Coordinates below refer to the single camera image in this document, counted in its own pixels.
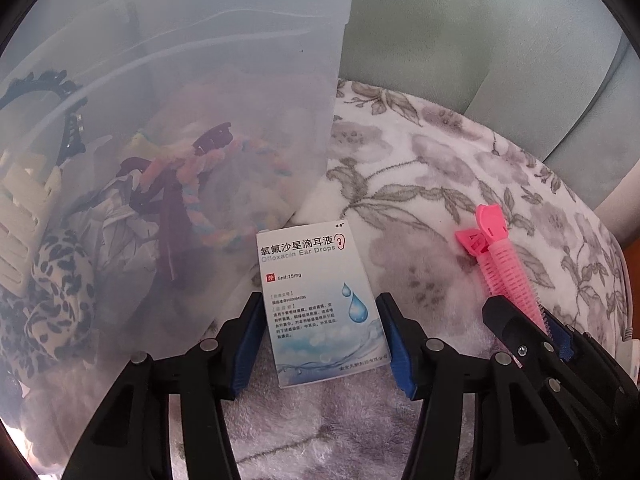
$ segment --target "plastic container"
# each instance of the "plastic container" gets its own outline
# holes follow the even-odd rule
[[[0,84],[15,97],[0,109],[0,179],[18,168],[46,191],[60,166],[47,232],[63,231],[18,240],[40,285],[2,297],[16,319],[0,325],[0,416],[38,473],[65,466],[132,352],[182,353],[237,315],[222,306],[257,262],[253,234],[283,226],[326,169],[350,4],[106,0],[55,32],[37,12],[21,23],[7,52],[24,41],[28,54],[0,62],[15,66]],[[5,215],[25,214],[3,193]],[[64,300],[57,244],[84,280]]]

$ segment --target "water drop graphic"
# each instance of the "water drop graphic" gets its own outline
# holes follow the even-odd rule
[[[360,301],[355,294],[351,298],[351,305],[349,307],[349,317],[353,322],[362,323],[369,317],[369,311],[367,307]]]

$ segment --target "screw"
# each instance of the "screw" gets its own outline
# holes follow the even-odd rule
[[[560,391],[560,383],[558,382],[558,380],[554,379],[554,378],[550,378],[549,379],[549,387],[555,391],[555,393],[558,393]]]
[[[444,343],[440,339],[433,337],[427,339],[426,347],[433,352],[439,352],[444,348]]]
[[[200,342],[200,349],[205,352],[211,352],[218,348],[218,342],[215,339],[204,339]]]
[[[498,352],[495,355],[495,360],[498,364],[506,366],[511,363],[511,356],[509,354],[505,354],[504,352]]]
[[[143,352],[142,350],[138,350],[137,352],[133,352],[133,354],[131,354],[130,360],[133,364],[139,365],[145,362],[146,356],[147,356],[146,352]]]

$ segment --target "gray flower pattern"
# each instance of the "gray flower pattern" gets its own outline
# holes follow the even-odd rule
[[[575,221],[580,229],[580,234],[589,248],[589,261],[597,262],[598,257],[602,254],[602,245],[598,239],[598,235],[593,231],[589,219],[582,213],[574,215]]]
[[[576,246],[578,238],[563,209],[544,202],[533,205],[530,213],[536,229],[550,247],[562,249],[565,246]]]
[[[435,103],[425,104],[421,115],[427,124],[435,126],[448,136],[465,140],[482,138],[482,131],[474,128],[475,124],[469,119]]]
[[[418,184],[456,182],[470,186],[476,179],[468,164],[452,148],[431,137],[413,135],[412,150],[417,161],[427,166],[427,173],[416,180]]]
[[[526,166],[526,156],[514,144],[509,143],[503,155],[497,152],[476,153],[476,161],[492,177],[501,184],[515,182],[521,186],[529,185],[529,177],[523,170]]]
[[[382,140],[382,130],[350,121],[334,121],[329,143],[330,158],[351,157],[357,162],[375,162],[388,157],[391,144]]]
[[[369,257],[385,269],[380,289],[390,291],[407,309],[405,315],[411,313],[428,327],[430,336],[446,334],[450,340],[476,332],[491,338],[480,311],[470,313],[464,307],[482,301],[474,276],[465,274],[449,243],[436,232],[386,222],[382,236],[370,245]],[[477,340],[475,352],[481,351],[483,339]]]

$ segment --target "fabric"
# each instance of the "fabric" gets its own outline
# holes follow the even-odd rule
[[[443,104],[543,160],[621,35],[600,0],[353,0],[340,74]]]
[[[629,47],[593,108],[545,161],[591,208],[614,190],[640,158],[639,98],[640,60]],[[634,216],[631,208],[610,207],[628,218]],[[624,233],[615,234],[621,235],[619,240],[625,238]]]
[[[557,175],[428,101],[347,81],[337,95],[329,169],[291,224],[347,218],[375,295],[391,292],[429,336],[489,357],[500,347],[482,324],[479,269],[454,231],[475,225],[477,204],[499,203],[541,302],[614,352],[629,326],[622,252]],[[256,267],[208,335],[257,283]],[[248,389],[223,406],[243,479],[400,478],[420,410],[388,367],[281,390],[267,337]],[[465,399],[459,478],[470,466],[473,409]]]
[[[129,206],[139,171],[109,182],[68,212],[63,226],[78,233],[95,269],[97,322],[119,330],[149,292],[156,275],[158,224]]]
[[[94,270],[76,234],[52,230],[35,257],[26,298],[2,290],[2,367],[25,385],[52,364],[79,356],[95,315]]]

